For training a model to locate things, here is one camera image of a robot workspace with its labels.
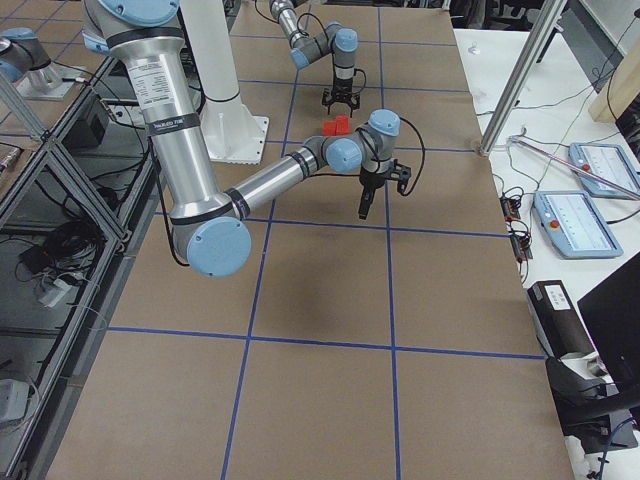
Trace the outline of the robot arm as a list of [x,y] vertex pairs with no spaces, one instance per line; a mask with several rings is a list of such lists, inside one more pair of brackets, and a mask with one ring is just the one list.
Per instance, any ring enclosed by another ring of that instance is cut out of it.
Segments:
[[356,68],[358,34],[339,22],[325,26],[319,21],[321,32],[312,36],[301,25],[302,15],[298,16],[295,11],[301,4],[303,1],[270,1],[269,11],[287,36],[290,56],[298,70],[324,57],[332,57],[333,83],[323,91],[322,105],[330,112],[334,104],[343,104],[353,115],[360,108],[360,93],[354,89],[354,77],[359,72]]
[[324,167],[357,171],[366,217],[376,191],[411,176],[393,156],[399,116],[374,111],[354,132],[314,136],[281,160],[229,189],[216,162],[258,164],[269,121],[240,96],[224,7],[219,1],[87,1],[85,43],[121,61],[128,73],[173,200],[176,254],[207,277],[225,277],[247,261],[251,211]]

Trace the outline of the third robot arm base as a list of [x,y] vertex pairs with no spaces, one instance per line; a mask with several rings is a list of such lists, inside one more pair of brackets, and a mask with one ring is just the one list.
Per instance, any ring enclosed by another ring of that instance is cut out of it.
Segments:
[[35,32],[16,27],[1,32],[1,73],[25,99],[61,101],[74,80],[53,64]]

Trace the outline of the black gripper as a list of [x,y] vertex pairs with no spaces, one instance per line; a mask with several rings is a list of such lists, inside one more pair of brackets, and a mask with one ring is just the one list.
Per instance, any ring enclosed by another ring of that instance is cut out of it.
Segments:
[[375,199],[375,192],[384,186],[386,177],[384,173],[370,172],[362,168],[359,172],[359,182],[363,190],[358,207],[358,217],[360,220],[366,220]]
[[348,103],[350,117],[360,109],[360,94],[354,91],[352,78],[335,77],[331,89],[323,91],[321,103],[327,109],[327,114],[331,113],[331,107],[335,102]]

